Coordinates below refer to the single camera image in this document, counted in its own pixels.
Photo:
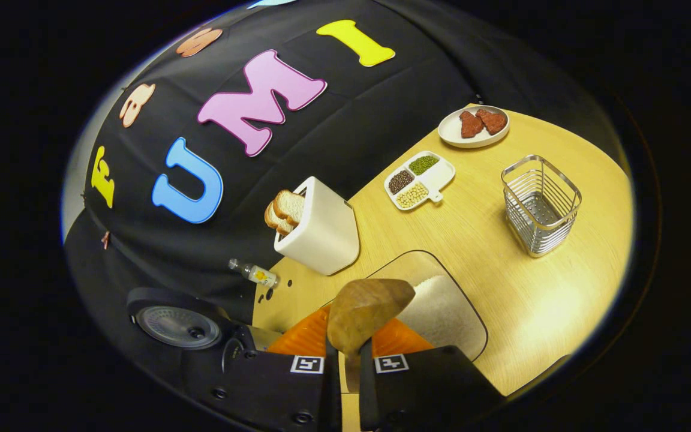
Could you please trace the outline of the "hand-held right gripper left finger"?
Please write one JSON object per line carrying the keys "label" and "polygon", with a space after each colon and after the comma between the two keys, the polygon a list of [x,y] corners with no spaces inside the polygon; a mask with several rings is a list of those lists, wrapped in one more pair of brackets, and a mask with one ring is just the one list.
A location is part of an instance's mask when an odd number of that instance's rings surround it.
{"label": "hand-held right gripper left finger", "polygon": [[329,307],[286,331],[268,350],[224,356],[222,374],[199,377],[199,401],[249,431],[343,429],[338,353],[326,337]]}

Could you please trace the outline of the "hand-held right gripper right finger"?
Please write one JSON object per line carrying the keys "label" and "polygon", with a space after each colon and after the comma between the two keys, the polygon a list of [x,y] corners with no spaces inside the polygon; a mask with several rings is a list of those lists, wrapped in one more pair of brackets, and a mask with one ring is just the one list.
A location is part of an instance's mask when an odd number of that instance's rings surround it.
{"label": "hand-held right gripper right finger", "polygon": [[359,348],[363,431],[453,431],[505,398],[455,345],[433,346],[392,319]]}

